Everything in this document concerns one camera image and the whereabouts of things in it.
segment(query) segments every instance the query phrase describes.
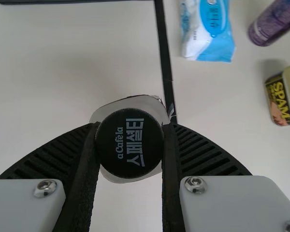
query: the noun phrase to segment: black cup lid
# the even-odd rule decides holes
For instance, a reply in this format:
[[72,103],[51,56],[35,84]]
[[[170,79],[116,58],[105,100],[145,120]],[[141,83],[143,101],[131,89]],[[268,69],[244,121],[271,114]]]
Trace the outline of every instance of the black cup lid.
[[121,178],[138,178],[161,161],[163,132],[149,113],[122,109],[110,114],[99,126],[96,148],[101,165]]

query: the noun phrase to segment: spam logo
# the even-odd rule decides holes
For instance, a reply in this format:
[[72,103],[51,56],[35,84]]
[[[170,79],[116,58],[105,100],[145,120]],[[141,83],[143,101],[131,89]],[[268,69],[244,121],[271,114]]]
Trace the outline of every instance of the spam logo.
[[290,106],[282,78],[266,85],[270,100],[274,101],[282,113],[282,118],[290,121]]

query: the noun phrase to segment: wet wipes pack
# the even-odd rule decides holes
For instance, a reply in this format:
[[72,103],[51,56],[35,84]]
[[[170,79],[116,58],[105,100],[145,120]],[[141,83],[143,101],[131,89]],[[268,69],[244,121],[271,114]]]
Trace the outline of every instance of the wet wipes pack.
[[180,0],[180,16],[184,58],[231,63],[229,0]]

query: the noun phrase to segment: spam can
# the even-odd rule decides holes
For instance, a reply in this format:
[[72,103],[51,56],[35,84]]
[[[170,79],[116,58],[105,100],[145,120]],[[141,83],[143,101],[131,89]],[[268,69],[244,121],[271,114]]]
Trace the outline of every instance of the spam can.
[[279,126],[290,125],[290,66],[265,82],[271,118]]

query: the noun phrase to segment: purple can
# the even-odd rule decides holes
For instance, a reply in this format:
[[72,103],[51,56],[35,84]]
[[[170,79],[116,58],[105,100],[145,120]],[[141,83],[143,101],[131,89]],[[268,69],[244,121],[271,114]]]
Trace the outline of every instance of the purple can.
[[258,46],[269,46],[290,30],[290,0],[276,0],[249,27]]

